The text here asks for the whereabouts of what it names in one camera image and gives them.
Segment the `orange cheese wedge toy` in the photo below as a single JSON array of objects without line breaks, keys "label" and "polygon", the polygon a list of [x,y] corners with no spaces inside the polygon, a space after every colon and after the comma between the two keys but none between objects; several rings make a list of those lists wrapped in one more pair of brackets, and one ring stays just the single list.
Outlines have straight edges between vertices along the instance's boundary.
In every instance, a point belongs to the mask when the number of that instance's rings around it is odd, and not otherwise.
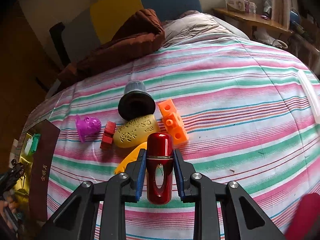
[{"label": "orange cheese wedge toy", "polygon": [[121,172],[125,172],[125,169],[127,165],[131,162],[134,162],[137,160],[137,157],[139,155],[139,152],[141,149],[147,149],[147,142],[143,142],[140,145],[138,145],[134,150],[132,150],[129,155],[127,155],[121,163],[117,166],[117,168],[114,171],[114,174],[119,174]]}]

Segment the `dark red perfume bottle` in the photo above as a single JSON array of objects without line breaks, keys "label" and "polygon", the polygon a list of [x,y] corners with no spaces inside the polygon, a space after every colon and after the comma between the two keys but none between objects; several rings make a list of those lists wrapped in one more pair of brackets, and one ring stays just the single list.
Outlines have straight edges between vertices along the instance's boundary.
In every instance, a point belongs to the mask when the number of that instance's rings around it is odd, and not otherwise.
[{"label": "dark red perfume bottle", "polygon": [[149,202],[164,205],[172,195],[173,142],[167,133],[153,133],[147,140],[146,184]]}]

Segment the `yellow carved egg case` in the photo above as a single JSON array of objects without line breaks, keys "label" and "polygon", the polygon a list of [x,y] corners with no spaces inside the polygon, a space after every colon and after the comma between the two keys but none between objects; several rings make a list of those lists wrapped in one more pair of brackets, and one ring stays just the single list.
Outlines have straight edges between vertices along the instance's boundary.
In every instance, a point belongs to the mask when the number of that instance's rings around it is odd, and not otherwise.
[{"label": "yellow carved egg case", "polygon": [[160,132],[153,114],[130,120],[120,126],[113,135],[113,142],[119,148],[131,148],[146,142],[152,133]]}]

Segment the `red building block toy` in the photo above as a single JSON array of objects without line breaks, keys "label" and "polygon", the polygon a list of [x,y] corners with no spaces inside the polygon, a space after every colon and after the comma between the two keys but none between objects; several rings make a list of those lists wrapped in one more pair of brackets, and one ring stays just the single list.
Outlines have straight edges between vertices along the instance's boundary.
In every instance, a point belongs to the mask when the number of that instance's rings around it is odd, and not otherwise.
[{"label": "red building block toy", "polygon": [[108,121],[106,123],[103,136],[101,139],[100,149],[107,150],[112,146],[113,135],[116,131],[116,123]]}]

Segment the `orange building block toy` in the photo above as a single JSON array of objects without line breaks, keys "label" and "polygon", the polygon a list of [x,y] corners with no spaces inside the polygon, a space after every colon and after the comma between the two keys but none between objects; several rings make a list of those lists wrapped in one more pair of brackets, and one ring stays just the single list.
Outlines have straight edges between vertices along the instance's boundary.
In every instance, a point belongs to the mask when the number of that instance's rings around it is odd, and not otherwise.
[{"label": "orange building block toy", "polygon": [[185,144],[189,138],[183,120],[173,101],[171,99],[162,101],[158,104],[158,107],[162,115],[164,127],[172,136],[174,145]]}]

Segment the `black cylindrical cap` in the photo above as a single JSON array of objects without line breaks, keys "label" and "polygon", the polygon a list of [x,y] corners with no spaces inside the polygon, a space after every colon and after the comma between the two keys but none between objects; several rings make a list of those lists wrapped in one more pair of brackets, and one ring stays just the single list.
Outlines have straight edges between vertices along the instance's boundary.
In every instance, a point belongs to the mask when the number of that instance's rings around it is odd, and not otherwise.
[{"label": "black cylindrical cap", "polygon": [[144,82],[131,80],[124,88],[124,95],[118,104],[118,113],[126,121],[154,114],[156,104],[152,96],[146,92]]}]

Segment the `white green plug-in device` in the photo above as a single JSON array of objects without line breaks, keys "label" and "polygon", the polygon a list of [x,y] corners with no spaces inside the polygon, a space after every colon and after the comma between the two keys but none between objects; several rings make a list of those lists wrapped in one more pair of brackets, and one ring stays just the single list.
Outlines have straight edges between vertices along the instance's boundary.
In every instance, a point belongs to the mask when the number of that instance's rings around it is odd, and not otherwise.
[{"label": "white green plug-in device", "polygon": [[27,140],[26,146],[25,146],[25,148],[24,148],[24,153],[25,153],[25,155],[29,155],[29,152],[30,152],[32,143],[33,143],[33,138],[29,138],[29,139]]}]

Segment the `teal plastic flanged part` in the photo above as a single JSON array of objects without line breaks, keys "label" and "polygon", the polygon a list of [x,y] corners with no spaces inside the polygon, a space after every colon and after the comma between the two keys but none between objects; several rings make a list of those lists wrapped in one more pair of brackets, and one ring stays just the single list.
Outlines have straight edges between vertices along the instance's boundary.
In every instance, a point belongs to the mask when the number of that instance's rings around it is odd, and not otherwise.
[{"label": "teal plastic flanged part", "polygon": [[41,137],[40,133],[34,134],[33,142],[31,143],[31,148],[30,148],[31,153],[35,153],[36,152],[37,146],[38,146],[39,141],[40,141],[40,137]]}]

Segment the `gold metal tray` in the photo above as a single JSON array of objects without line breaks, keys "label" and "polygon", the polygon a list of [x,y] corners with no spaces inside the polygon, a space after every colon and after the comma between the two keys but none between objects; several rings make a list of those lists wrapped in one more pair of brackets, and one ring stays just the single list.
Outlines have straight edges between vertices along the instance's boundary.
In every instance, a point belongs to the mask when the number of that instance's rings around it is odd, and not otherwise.
[{"label": "gold metal tray", "polygon": [[[19,162],[24,166],[24,176],[18,180],[14,190],[20,207],[27,217],[45,222],[47,215],[47,192],[50,167],[60,129],[48,120],[30,128],[24,138]],[[39,135],[36,151],[26,153],[29,141]]]}]

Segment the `striped pink green bedspread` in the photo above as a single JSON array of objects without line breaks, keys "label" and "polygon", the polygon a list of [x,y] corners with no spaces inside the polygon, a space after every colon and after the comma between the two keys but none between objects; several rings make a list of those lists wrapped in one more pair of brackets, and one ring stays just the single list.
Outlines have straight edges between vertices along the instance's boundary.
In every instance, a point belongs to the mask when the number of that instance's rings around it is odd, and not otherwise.
[{"label": "striped pink green bedspread", "polygon": [[218,183],[236,180],[283,233],[305,195],[319,194],[319,124],[298,79],[319,80],[294,55],[224,30],[177,38],[123,66],[87,78],[39,105],[27,129],[48,120],[60,129],[50,167],[48,218],[83,182],[106,181],[128,151],[100,149],[101,135],[81,142],[75,116],[118,126],[118,103],[131,80],[159,103],[171,99],[188,133],[180,146],[195,170]]}]

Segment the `dark red pillow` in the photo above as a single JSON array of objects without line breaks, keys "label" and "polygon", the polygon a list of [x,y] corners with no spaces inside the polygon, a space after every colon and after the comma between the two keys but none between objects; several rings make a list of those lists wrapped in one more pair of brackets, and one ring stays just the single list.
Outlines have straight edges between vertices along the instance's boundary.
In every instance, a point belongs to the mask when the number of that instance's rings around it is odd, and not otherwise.
[{"label": "dark red pillow", "polygon": [[58,80],[72,85],[88,77],[127,64],[161,48],[165,31],[153,9],[142,9],[130,16],[110,42],[93,50],[79,62],[70,63]]}]

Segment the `wooden shelf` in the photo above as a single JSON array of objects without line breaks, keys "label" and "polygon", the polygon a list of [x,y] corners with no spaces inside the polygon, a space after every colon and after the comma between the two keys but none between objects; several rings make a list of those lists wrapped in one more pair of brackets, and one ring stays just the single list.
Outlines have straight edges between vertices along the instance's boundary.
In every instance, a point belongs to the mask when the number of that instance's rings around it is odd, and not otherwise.
[{"label": "wooden shelf", "polygon": [[228,11],[227,9],[214,8],[213,12],[217,15],[223,15],[225,17],[230,17],[234,20],[244,22],[248,27],[262,27],[266,30],[275,31],[287,36],[292,35],[292,31],[287,27],[282,26],[281,24],[273,21],[271,19],[264,20],[261,15],[252,14],[252,13],[239,13],[234,11]]}]

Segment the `grey yellow blue headboard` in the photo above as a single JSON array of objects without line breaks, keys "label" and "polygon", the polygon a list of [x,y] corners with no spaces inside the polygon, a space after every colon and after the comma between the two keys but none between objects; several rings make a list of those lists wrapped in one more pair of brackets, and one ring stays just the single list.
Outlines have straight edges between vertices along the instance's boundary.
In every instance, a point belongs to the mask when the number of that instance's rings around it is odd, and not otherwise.
[{"label": "grey yellow blue headboard", "polygon": [[141,9],[153,9],[162,22],[188,10],[202,11],[199,0],[100,0],[65,25],[62,40],[69,59],[79,61],[111,41],[124,22]]}]

